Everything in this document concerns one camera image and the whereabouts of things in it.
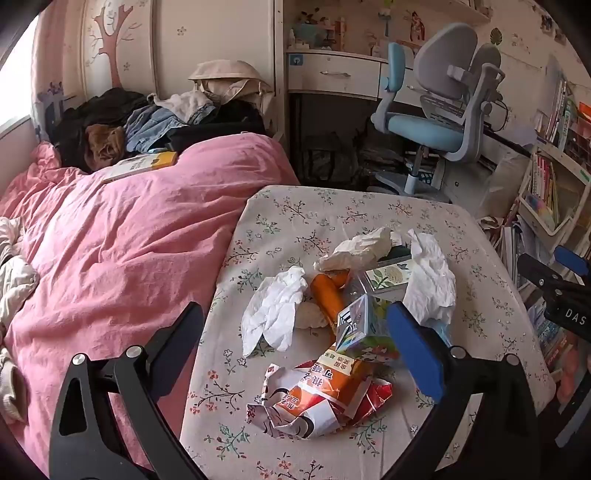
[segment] window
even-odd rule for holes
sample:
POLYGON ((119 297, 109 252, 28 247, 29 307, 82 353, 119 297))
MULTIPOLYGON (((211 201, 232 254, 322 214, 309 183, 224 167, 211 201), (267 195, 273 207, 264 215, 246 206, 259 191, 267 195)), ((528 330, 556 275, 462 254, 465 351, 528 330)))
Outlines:
POLYGON ((37 19, 14 46, 0 70, 0 125, 31 112, 31 63, 37 19))

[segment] pink curtain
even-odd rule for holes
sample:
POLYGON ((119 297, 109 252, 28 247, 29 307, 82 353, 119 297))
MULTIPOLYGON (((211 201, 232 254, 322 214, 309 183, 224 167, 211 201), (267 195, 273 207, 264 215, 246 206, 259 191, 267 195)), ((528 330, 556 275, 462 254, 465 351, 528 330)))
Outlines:
POLYGON ((31 118, 39 140, 50 140, 64 112, 63 47, 70 0, 53 0, 40 14, 33 41, 31 118))

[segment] metal screw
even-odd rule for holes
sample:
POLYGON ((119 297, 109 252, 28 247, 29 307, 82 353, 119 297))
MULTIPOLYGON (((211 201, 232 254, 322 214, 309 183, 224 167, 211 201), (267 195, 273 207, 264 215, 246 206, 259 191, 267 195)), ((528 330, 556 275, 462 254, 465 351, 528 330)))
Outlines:
POLYGON ((72 359, 72 363, 74 365, 80 365, 80 364, 84 363, 84 360, 86 360, 86 355, 83 353, 79 353, 78 355, 74 355, 74 358, 72 359))
POLYGON ((461 346, 454 346, 451 349, 452 357, 462 359, 466 357, 466 351, 461 346))
POLYGON ((138 345, 134 345, 134 346, 130 346, 127 351, 125 352, 125 355, 127 355, 129 358, 135 358, 137 356, 140 356, 140 354, 142 353, 142 348, 138 345))
POLYGON ((512 353, 507 355, 507 361, 514 367, 519 365, 519 358, 517 358, 517 355, 513 355, 512 353))

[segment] book on bed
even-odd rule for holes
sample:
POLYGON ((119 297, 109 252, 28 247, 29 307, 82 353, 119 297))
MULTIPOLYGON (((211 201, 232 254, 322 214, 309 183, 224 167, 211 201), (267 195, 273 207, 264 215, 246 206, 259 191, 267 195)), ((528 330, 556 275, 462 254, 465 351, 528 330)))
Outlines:
POLYGON ((110 183, 136 175, 137 173, 169 167, 174 165, 177 159, 178 154, 176 152, 148 153, 127 158, 126 160, 120 161, 117 165, 112 166, 107 175, 101 180, 101 183, 110 183))

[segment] pink blanket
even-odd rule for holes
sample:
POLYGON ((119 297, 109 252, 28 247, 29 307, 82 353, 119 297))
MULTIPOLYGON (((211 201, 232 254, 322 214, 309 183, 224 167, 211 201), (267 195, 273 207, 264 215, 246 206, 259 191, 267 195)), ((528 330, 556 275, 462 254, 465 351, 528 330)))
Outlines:
MULTIPOLYGON (((50 144, 34 155, 37 163, 11 183, 0 215, 23 218, 21 251, 41 277, 6 343, 29 392, 28 425, 13 432, 47 472, 51 422, 72 356, 109 358, 145 345, 191 300, 207 311, 246 201, 264 186, 297 179, 281 147, 254 134, 194 145, 174 167, 104 186, 104 170, 86 176, 58 168, 50 144)), ((177 435, 192 367, 190 359, 159 403, 177 435)), ((122 430, 144 462, 126 422, 122 430)))

